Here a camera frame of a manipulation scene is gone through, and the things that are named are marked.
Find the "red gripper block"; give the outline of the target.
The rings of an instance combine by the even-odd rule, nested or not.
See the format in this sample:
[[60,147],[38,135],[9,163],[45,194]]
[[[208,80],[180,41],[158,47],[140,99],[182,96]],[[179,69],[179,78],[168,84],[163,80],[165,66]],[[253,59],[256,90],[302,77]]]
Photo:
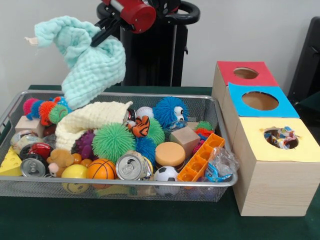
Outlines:
[[95,24],[100,31],[92,37],[91,47],[97,47],[109,36],[120,40],[121,27],[135,34],[141,34],[149,30],[156,21],[155,8],[143,0],[103,0],[102,2],[112,16],[100,19]]

